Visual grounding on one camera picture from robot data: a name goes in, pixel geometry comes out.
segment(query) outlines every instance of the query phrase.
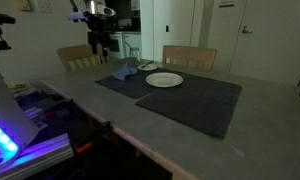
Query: blue cloth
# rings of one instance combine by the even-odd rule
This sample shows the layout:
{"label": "blue cloth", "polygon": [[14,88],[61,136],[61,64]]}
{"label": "blue cloth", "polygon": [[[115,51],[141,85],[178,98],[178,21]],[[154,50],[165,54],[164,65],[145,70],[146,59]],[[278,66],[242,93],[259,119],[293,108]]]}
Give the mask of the blue cloth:
{"label": "blue cloth", "polygon": [[112,76],[121,81],[126,80],[126,76],[137,74],[138,70],[134,67],[129,67],[128,63],[123,65],[118,71],[113,71]]}

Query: table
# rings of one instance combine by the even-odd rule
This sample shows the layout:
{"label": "table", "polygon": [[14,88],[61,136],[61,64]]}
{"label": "table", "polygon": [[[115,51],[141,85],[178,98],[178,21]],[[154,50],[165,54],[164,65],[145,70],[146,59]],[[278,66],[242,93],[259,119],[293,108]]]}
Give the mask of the table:
{"label": "table", "polygon": [[293,86],[173,65],[158,66],[242,86],[224,140],[135,106],[95,83],[122,63],[109,62],[42,80],[166,168],[173,179],[300,179],[300,98]]}

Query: dark placemat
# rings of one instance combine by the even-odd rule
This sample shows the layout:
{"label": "dark placemat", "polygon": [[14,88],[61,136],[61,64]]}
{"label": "dark placemat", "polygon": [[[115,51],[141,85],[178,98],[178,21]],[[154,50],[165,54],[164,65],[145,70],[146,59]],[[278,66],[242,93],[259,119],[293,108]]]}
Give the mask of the dark placemat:
{"label": "dark placemat", "polygon": [[241,86],[182,74],[181,87],[157,89],[136,105],[212,137],[224,138]]}
{"label": "dark placemat", "polygon": [[156,87],[150,86],[146,82],[146,77],[150,74],[158,72],[171,72],[176,74],[182,74],[180,72],[158,68],[154,71],[138,71],[136,75],[127,76],[125,81],[120,81],[112,76],[109,76],[99,81],[96,81],[96,83],[109,89],[112,89],[116,92],[119,92],[123,95],[138,99],[156,89]]}

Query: gray tabletop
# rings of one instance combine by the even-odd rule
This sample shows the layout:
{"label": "gray tabletop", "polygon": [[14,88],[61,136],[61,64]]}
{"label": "gray tabletop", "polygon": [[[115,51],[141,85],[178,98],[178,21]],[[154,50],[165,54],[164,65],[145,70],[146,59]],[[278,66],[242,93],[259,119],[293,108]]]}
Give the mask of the gray tabletop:
{"label": "gray tabletop", "polygon": [[157,65],[242,86],[225,139],[211,138],[135,106],[136,99],[95,83],[117,70],[119,63],[60,74],[43,82],[199,178],[300,179],[300,98],[294,87]]}

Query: wooden chair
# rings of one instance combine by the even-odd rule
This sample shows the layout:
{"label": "wooden chair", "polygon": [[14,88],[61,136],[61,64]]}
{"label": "wooden chair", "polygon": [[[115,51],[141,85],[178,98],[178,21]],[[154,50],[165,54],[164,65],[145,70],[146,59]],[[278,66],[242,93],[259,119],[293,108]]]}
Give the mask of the wooden chair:
{"label": "wooden chair", "polygon": [[210,71],[216,53],[217,50],[209,48],[165,45],[163,47],[162,62]]}
{"label": "wooden chair", "polygon": [[57,49],[57,54],[67,72],[88,68],[105,63],[101,45],[97,46],[98,54],[92,53],[90,45],[63,47]]}

